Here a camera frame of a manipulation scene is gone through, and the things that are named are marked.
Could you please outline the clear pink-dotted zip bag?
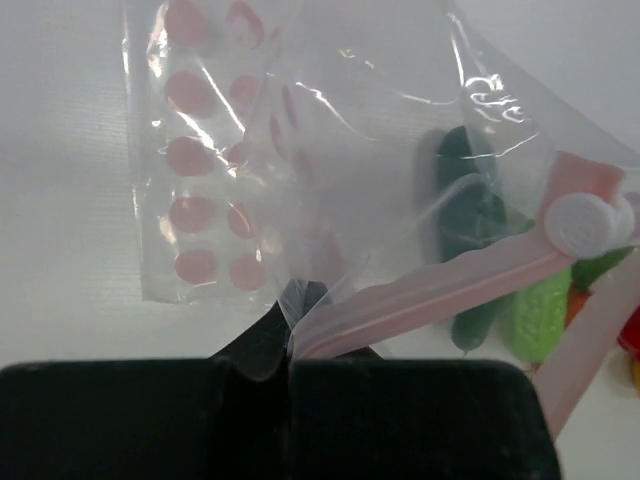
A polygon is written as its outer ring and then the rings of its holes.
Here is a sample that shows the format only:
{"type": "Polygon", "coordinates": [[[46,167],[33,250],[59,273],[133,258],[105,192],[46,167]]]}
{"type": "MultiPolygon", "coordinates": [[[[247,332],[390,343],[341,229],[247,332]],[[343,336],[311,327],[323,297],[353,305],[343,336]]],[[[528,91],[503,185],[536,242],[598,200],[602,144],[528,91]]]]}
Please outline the clear pink-dotted zip bag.
{"type": "Polygon", "coordinates": [[[145,297],[264,308],[303,280],[290,358],[406,339],[410,356],[504,360],[563,429],[639,305],[636,152],[452,1],[126,1],[122,14],[145,297]],[[458,126],[478,172],[420,210],[417,146],[458,126]],[[434,240],[424,259],[421,224],[479,183],[508,232],[446,262],[434,240]],[[506,310],[478,349],[452,343],[456,315],[624,247],[542,364],[506,348],[506,310]]]}

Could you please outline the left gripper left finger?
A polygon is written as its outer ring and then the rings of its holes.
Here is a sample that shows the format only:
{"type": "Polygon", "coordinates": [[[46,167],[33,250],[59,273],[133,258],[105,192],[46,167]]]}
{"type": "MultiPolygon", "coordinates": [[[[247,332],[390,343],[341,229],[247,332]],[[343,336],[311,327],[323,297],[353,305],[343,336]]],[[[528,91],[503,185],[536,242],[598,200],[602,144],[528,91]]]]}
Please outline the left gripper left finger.
{"type": "Polygon", "coordinates": [[[1,372],[5,479],[306,479],[287,432],[293,280],[208,358],[23,363],[1,372]]]}

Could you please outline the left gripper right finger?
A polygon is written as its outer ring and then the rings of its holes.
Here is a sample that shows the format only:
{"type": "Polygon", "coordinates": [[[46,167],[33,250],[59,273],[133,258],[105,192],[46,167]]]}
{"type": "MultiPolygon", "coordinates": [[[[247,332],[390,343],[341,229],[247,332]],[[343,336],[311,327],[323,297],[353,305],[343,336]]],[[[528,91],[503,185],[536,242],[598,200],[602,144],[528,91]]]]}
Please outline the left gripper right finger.
{"type": "Polygon", "coordinates": [[[289,363],[295,479],[556,479],[535,389],[497,360],[289,363]]]}

